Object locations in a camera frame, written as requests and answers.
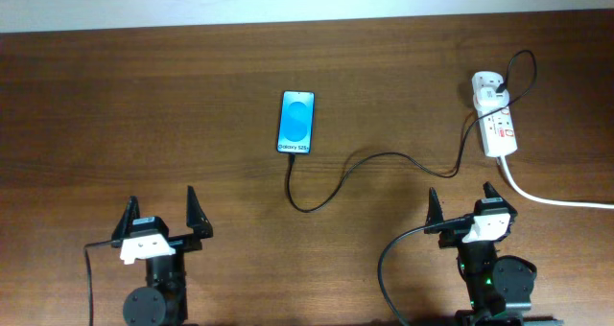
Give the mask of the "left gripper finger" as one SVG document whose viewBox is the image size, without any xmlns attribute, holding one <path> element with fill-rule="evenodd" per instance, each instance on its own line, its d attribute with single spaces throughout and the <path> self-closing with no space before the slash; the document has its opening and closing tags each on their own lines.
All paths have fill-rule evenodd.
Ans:
<svg viewBox="0 0 614 326">
<path fill-rule="evenodd" d="M 193 186 L 187 187 L 186 225 L 191 228 L 200 239 L 213 237 L 213 228 L 202 211 L 198 197 Z"/>
<path fill-rule="evenodd" d="M 133 221 L 139 218 L 138 198 L 130 196 L 124 214 L 111 234 L 111 240 L 121 243 L 130 234 Z"/>
</svg>

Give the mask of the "blue screen smartphone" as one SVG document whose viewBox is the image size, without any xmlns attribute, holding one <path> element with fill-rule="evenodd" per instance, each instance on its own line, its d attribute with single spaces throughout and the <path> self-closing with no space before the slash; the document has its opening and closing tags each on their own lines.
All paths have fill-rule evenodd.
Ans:
<svg viewBox="0 0 614 326">
<path fill-rule="evenodd" d="M 283 92 L 276 148 L 282 153 L 309 154 L 315 114 L 315 93 Z"/>
</svg>

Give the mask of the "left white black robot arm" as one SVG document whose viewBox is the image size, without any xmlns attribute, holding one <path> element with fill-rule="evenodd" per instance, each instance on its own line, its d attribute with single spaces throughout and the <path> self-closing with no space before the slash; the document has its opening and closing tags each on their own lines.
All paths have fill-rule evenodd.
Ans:
<svg viewBox="0 0 614 326">
<path fill-rule="evenodd" d="M 184 255 L 202 250 L 201 241 L 213 236 L 213 228 L 193 187 L 187 188 L 187 234 L 171 236 L 158 216 L 142 217 L 138 199 L 130 197 L 112 235 L 126 265 L 143 261 L 146 285 L 127 296 L 123 318 L 128 325 L 181 325 L 188 318 Z"/>
</svg>

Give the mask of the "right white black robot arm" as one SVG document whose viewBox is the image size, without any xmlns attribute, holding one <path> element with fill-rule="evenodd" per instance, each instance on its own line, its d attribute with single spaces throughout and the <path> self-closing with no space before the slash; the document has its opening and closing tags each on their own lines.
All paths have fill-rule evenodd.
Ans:
<svg viewBox="0 0 614 326">
<path fill-rule="evenodd" d="M 517 256 L 500 256 L 495 245 L 511 232 L 517 211 L 490 183 L 474 210 L 443 217 L 437 192 L 429 190 L 426 234 L 438 234 L 438 246 L 458 251 L 457 268 L 470 300 L 469 311 L 455 313 L 457 325 L 521 325 L 531 308 L 536 265 Z"/>
</svg>

